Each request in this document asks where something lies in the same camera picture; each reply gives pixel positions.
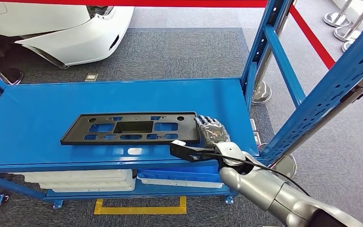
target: blue shelf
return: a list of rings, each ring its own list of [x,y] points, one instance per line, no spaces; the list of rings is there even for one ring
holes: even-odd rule
[[[44,200],[80,200],[94,198],[122,198],[122,197],[152,197],[152,196],[182,196],[182,195],[229,195],[230,189],[222,188],[198,188],[183,186],[164,186],[143,184],[136,179],[136,187],[130,192],[54,192],[48,190]]]
[[[259,155],[238,78],[29,84],[0,97],[0,172],[191,166],[168,145],[60,144],[79,114],[180,111],[217,118],[242,150]],[[2,120],[8,113],[16,121]]]

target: white plastic container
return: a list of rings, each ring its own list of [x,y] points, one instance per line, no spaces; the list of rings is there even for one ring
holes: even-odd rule
[[[13,173],[24,181],[39,183],[54,192],[132,191],[136,185],[131,169]]]

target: black cable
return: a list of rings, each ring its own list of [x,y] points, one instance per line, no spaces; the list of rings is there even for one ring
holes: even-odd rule
[[[256,164],[256,163],[253,163],[251,161],[247,161],[247,160],[242,160],[242,159],[239,159],[239,158],[234,158],[234,157],[228,157],[228,156],[224,156],[224,155],[221,155],[221,154],[213,154],[213,153],[202,153],[200,155],[208,155],[208,156],[215,156],[215,157],[222,157],[222,158],[226,158],[226,159],[230,159],[230,160],[233,160],[233,161],[238,161],[238,162],[243,162],[243,163],[246,163],[248,165],[251,165],[251,166],[256,166],[258,168],[261,168],[261,169],[266,169],[266,170],[269,170],[271,172],[274,172],[274,173],[277,173],[281,176],[283,176],[284,178],[286,178],[287,180],[289,180],[290,182],[292,182],[295,186],[297,186],[304,194],[306,194],[307,196],[311,197],[310,194],[308,194],[308,192],[306,192],[297,182],[295,182],[292,178],[284,175],[283,173],[277,171],[277,170],[274,170],[274,169],[271,169],[271,168],[268,168],[266,166],[263,166],[263,165],[259,165],[259,164]]]

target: red barrier rope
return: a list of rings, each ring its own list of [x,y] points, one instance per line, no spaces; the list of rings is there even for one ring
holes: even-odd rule
[[[313,46],[323,63],[326,65],[326,67],[328,69],[332,68],[332,66],[335,64],[335,60],[333,60],[332,56],[330,56],[328,51],[325,49],[325,47],[322,45],[316,35],[312,32],[308,24],[304,21],[303,17],[293,5],[290,7],[290,14],[297,22],[305,37],[307,37],[308,41],[310,41],[311,45]]]
[[[4,0],[5,2],[94,6],[264,8],[266,0]]]

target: blue metal cart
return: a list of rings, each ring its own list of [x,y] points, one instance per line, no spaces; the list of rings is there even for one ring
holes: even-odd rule
[[[214,165],[189,163],[169,154],[168,145],[62,146],[61,136],[79,114],[183,112],[217,118],[233,142],[265,165],[273,165],[325,122],[363,78],[363,32],[306,97],[277,32],[292,0],[269,0],[241,78],[128,82],[26,84],[0,80],[0,173],[132,169]],[[249,112],[255,76],[264,52],[272,51],[296,110],[269,145],[258,152]],[[7,113],[11,113],[10,124]],[[162,186],[136,182],[131,192],[37,192],[0,178],[0,188],[47,201],[55,209],[63,200],[92,198],[225,195],[222,188]]]

